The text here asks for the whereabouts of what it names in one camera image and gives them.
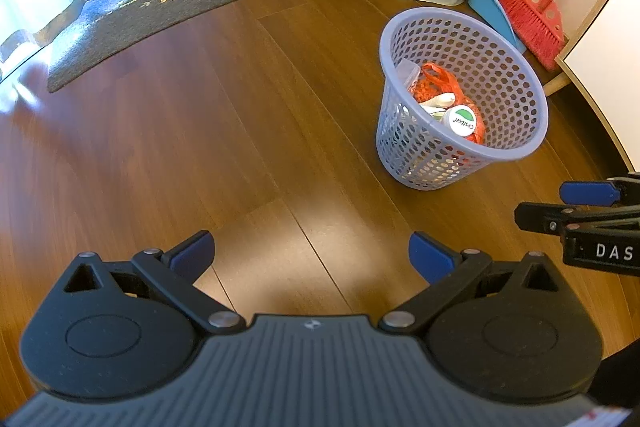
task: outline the door mat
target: door mat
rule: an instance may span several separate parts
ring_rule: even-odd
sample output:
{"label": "door mat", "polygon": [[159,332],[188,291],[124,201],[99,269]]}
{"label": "door mat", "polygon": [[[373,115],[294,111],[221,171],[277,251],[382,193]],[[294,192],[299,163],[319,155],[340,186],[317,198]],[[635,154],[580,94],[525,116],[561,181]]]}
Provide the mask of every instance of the door mat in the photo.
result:
{"label": "door mat", "polygon": [[52,43],[47,89],[55,92],[138,41],[235,0],[91,0]]}

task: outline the gray ribbed panel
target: gray ribbed panel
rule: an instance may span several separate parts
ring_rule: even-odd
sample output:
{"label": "gray ribbed panel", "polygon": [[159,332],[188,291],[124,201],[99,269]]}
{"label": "gray ribbed panel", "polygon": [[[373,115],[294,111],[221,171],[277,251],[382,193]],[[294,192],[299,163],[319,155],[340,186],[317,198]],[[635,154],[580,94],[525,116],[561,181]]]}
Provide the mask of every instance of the gray ribbed panel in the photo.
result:
{"label": "gray ribbed panel", "polygon": [[592,408],[584,397],[535,407],[494,403],[443,378],[410,337],[367,317],[263,315],[209,339],[167,386],[88,405],[40,393],[7,427],[561,427]]}

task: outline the red plastic bag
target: red plastic bag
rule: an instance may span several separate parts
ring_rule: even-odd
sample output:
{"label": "red plastic bag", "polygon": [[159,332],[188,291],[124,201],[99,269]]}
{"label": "red plastic bag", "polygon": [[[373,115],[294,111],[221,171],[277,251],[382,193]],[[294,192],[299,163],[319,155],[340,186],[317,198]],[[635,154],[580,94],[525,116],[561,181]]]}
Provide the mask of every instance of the red plastic bag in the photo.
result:
{"label": "red plastic bag", "polygon": [[440,67],[433,62],[425,62],[420,68],[424,78],[418,79],[415,84],[412,95],[418,103],[431,100],[434,96],[438,96],[443,92],[452,92],[456,96],[454,105],[468,105],[468,107],[476,115],[476,130],[469,136],[467,140],[482,144],[484,141],[484,120],[478,106],[462,92],[458,79],[454,74],[449,73],[445,68]]}

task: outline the broom head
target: broom head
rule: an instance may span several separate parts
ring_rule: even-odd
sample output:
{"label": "broom head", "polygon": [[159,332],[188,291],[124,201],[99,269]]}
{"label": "broom head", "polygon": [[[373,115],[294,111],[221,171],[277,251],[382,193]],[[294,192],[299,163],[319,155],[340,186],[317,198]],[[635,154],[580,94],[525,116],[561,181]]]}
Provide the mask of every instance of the broom head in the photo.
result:
{"label": "broom head", "polygon": [[526,47],[547,69],[556,68],[555,59],[564,46],[562,19],[556,3],[551,3],[540,13],[543,0],[499,0],[507,13],[514,31]]}

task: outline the perforated basket wall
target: perforated basket wall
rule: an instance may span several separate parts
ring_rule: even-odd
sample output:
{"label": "perforated basket wall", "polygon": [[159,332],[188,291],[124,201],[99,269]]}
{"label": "perforated basket wall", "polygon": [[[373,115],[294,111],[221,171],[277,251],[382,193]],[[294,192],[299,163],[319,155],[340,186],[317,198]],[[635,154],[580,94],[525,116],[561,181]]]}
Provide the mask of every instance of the perforated basket wall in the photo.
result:
{"label": "perforated basket wall", "polygon": [[[456,75],[482,112],[484,145],[455,136],[415,102],[396,75],[403,58],[435,62]],[[437,8],[398,14],[383,32],[380,61],[378,155],[409,187],[444,187],[491,162],[523,158],[544,139],[548,114],[540,81],[515,48],[471,17]]]}

